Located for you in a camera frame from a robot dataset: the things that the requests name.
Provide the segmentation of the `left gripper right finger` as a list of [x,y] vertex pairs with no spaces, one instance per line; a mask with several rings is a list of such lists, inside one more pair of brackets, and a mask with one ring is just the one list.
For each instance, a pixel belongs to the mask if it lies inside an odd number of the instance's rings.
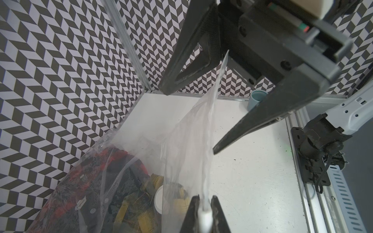
[[216,195],[212,196],[211,209],[213,216],[212,233],[231,233],[220,201]]

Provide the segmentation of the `clear plastic vacuum bag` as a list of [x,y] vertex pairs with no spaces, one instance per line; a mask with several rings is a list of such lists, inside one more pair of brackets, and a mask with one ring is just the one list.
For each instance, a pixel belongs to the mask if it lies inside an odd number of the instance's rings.
[[228,233],[209,194],[218,89],[159,139],[109,130],[51,194],[29,233]]

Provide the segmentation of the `red black plaid shirt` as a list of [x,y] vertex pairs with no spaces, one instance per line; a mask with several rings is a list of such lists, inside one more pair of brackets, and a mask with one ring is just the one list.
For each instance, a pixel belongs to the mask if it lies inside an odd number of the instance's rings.
[[77,206],[91,193],[97,176],[106,170],[110,161],[131,155],[116,147],[100,153],[90,152],[66,175],[40,211],[30,233],[80,233]]

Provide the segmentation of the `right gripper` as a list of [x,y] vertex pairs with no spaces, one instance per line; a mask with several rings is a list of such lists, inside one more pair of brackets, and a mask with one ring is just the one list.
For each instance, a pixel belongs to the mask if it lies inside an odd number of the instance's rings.
[[216,155],[317,99],[336,81],[353,42],[330,21],[291,1],[190,1],[158,88],[171,95],[214,69],[221,60],[220,33],[230,68],[245,84],[267,78],[276,85],[214,146]]

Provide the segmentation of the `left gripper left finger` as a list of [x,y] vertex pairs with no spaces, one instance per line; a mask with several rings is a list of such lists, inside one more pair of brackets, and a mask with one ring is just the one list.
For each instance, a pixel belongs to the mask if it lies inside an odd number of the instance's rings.
[[199,195],[193,196],[179,233],[198,233],[199,203]]

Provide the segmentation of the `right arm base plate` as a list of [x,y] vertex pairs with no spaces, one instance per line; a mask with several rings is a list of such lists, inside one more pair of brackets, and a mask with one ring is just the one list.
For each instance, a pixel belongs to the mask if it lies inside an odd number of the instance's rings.
[[328,169],[332,166],[338,166],[342,170],[348,163],[344,158],[344,153],[335,151],[333,148],[327,151],[314,148],[311,140],[300,127],[291,128],[291,137],[294,142],[294,152],[298,158],[302,181],[313,184],[316,193],[322,194],[323,188],[331,185],[327,175]]

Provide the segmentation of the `yellow plaid shirt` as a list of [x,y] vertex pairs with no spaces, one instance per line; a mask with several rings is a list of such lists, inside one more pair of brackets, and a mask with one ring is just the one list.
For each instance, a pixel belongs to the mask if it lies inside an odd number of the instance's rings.
[[164,177],[156,174],[129,175],[120,182],[112,199],[113,233],[160,233],[161,214],[155,208],[157,190]]

